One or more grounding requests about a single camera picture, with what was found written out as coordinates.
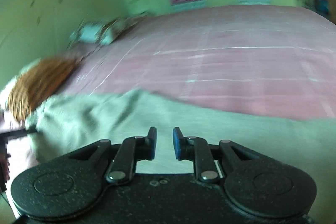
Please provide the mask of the grey-green pants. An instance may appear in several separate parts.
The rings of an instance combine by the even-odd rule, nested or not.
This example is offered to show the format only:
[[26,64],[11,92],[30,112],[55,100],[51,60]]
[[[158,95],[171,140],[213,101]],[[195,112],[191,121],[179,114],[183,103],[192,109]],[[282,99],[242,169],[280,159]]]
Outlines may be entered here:
[[318,223],[335,223],[334,119],[296,121],[224,112],[133,90],[125,94],[55,95],[43,102],[25,125],[37,130],[31,135],[31,148],[40,163],[100,139],[118,144],[156,127],[155,159],[137,166],[143,173],[192,170],[190,162],[175,159],[175,127],[210,144],[231,140],[310,174],[317,184],[310,216]]

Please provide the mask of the pink checked bed sheet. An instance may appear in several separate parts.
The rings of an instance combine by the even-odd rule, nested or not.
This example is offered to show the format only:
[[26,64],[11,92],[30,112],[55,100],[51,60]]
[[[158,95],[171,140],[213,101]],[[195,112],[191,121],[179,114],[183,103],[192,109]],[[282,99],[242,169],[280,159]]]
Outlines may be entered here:
[[143,89],[223,111],[335,117],[335,24],[285,6],[148,17],[108,46],[79,43],[67,94]]

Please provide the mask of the orange striped pillow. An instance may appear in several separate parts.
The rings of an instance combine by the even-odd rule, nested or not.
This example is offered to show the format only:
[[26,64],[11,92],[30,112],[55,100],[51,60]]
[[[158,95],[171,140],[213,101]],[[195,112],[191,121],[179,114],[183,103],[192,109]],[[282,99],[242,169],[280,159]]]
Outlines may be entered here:
[[21,75],[7,99],[7,108],[16,122],[24,122],[62,86],[79,64],[80,60],[74,58],[42,59]]

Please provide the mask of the white patterned pillow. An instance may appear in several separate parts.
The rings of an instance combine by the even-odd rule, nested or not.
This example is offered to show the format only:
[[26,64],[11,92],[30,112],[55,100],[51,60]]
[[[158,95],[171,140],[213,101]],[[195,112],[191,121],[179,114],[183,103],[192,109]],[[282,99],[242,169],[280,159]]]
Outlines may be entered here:
[[123,17],[112,20],[82,22],[70,34],[70,41],[110,45],[130,27],[131,21]]

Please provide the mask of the cream bed headboard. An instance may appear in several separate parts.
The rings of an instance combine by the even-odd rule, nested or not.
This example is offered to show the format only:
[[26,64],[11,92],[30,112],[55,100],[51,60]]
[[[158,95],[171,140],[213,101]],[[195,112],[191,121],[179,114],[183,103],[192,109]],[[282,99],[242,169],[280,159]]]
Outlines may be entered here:
[[82,22],[125,15],[122,0],[10,0],[1,5],[1,86],[39,57],[65,51]]

